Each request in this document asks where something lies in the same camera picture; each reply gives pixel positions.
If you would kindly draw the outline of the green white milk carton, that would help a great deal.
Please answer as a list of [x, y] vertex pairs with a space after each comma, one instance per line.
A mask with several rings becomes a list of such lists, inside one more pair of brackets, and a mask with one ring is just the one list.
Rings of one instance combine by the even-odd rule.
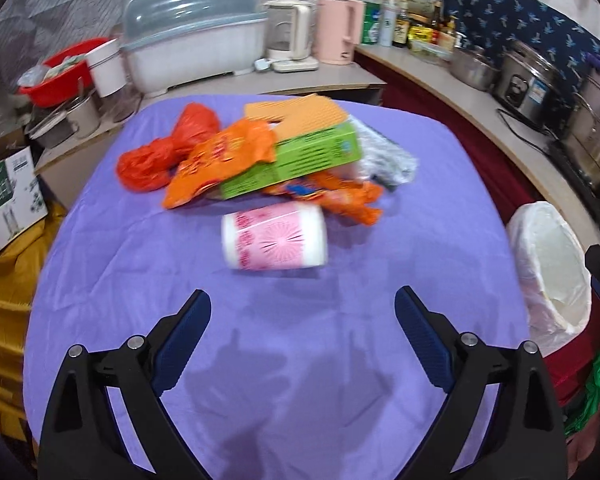
[[361, 158], [353, 164], [358, 180], [373, 180], [390, 191], [414, 181], [418, 169], [415, 156], [353, 115], [348, 123], [355, 130], [361, 151]]

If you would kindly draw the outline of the orange snack wrapper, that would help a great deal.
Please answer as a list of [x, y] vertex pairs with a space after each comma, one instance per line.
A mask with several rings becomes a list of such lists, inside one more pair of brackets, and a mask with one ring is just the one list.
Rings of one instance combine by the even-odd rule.
[[380, 185], [340, 179], [328, 171], [272, 184], [262, 188], [261, 192], [312, 203], [364, 226], [373, 226], [382, 215], [381, 209], [373, 207], [382, 195]]

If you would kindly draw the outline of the red plastic bag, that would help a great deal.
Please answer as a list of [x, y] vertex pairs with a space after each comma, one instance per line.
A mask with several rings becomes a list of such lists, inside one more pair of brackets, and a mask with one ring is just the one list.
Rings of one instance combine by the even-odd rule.
[[121, 184], [132, 192], [143, 193], [164, 188], [174, 169], [198, 144], [209, 140], [221, 129], [219, 117], [202, 104], [187, 104], [170, 136], [122, 154], [116, 173]]

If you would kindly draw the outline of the pink white tissue roll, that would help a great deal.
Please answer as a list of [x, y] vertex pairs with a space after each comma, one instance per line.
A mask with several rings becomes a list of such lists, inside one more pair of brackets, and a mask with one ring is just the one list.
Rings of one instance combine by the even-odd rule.
[[324, 214], [312, 204], [285, 202], [226, 214], [221, 237], [225, 262], [235, 270], [307, 269], [328, 260]]

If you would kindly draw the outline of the green cardboard tea box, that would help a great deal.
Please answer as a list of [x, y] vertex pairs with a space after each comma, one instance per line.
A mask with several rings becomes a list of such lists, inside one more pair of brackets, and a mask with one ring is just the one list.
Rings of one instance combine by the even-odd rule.
[[280, 142], [275, 147], [275, 156], [274, 162], [258, 162], [242, 174], [221, 183], [219, 199], [231, 200], [273, 184], [357, 162], [362, 152], [355, 128], [344, 122]]

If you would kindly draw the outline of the orange foam net sleeve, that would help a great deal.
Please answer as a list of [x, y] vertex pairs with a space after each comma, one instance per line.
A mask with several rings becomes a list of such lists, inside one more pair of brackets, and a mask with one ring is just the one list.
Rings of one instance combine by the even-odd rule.
[[318, 94], [247, 103], [244, 115], [248, 119], [267, 122], [278, 142], [338, 126], [349, 116], [335, 101]]

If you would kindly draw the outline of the orange snack bag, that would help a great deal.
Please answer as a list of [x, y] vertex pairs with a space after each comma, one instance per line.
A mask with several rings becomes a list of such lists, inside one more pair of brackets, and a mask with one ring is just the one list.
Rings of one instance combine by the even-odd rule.
[[275, 162], [276, 142], [276, 133], [267, 122], [248, 118], [233, 122], [197, 145], [178, 165], [162, 206], [183, 206], [258, 162]]

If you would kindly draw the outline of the white lined trash bin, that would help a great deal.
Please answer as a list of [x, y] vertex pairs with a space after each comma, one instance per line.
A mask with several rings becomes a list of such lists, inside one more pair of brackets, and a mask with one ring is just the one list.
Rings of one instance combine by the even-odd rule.
[[519, 207], [506, 231], [530, 338], [549, 356], [579, 336], [590, 320], [591, 274], [584, 251], [570, 225], [547, 202]]

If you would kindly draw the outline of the yellow cloth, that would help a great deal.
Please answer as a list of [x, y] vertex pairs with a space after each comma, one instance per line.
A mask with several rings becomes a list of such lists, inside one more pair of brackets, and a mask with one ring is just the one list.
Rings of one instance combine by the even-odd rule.
[[23, 352], [32, 301], [44, 260], [67, 211], [51, 203], [47, 216], [0, 252], [0, 435], [25, 441]]

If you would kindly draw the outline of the purple tablecloth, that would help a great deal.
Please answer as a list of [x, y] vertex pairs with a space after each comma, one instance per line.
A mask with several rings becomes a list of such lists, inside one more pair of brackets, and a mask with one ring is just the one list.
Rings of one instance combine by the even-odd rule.
[[161, 192], [132, 193], [116, 174], [120, 155], [169, 134], [184, 106], [166, 100], [130, 119], [61, 223], [24, 346], [32, 432], [70, 346], [116, 348], [202, 289], [210, 324], [162, 400], [212, 477], [393, 478], [444, 398], [396, 320], [396, 291], [410, 286], [487, 344], [529, 335], [505, 226], [474, 165], [440, 122], [350, 104], [417, 158], [415, 179], [381, 197], [374, 226], [328, 217], [324, 266], [237, 272], [221, 220], [267, 197], [166, 210]]

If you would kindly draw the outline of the white printed cardboard box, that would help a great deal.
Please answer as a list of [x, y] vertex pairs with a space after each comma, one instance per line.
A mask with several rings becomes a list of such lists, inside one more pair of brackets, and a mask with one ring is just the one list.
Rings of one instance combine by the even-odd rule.
[[0, 252], [47, 216], [30, 148], [0, 160]]

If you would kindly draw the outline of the green tin can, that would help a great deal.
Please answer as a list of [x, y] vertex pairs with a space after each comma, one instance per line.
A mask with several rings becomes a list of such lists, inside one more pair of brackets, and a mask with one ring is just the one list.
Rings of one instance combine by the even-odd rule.
[[373, 1], [364, 1], [364, 18], [361, 44], [377, 44], [379, 38], [379, 22], [381, 5]]

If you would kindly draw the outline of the red plastic basin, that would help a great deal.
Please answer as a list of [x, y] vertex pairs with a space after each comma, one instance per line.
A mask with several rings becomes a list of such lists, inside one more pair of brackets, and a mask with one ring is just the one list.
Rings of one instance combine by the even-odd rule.
[[[95, 37], [87, 39], [70, 47], [66, 47], [43, 61], [49, 68], [58, 66], [68, 56], [82, 55], [106, 44], [108, 38]], [[84, 60], [73, 67], [64, 70], [59, 75], [47, 79], [34, 87], [19, 87], [18, 93], [27, 96], [37, 107], [50, 108], [63, 102], [74, 99], [80, 88], [91, 89], [94, 86], [93, 79]]]

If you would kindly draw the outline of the pink electric kettle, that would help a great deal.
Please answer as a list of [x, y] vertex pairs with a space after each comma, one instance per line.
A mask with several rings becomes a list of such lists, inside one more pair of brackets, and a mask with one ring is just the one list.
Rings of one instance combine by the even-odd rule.
[[317, 0], [315, 57], [325, 64], [350, 64], [361, 41], [363, 18], [363, 1]]

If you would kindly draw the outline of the white plastic cup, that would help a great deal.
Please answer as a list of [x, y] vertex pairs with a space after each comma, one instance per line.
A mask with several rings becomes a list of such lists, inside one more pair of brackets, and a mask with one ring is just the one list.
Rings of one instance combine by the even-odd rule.
[[119, 40], [110, 39], [87, 52], [85, 61], [101, 98], [112, 96], [126, 85]]

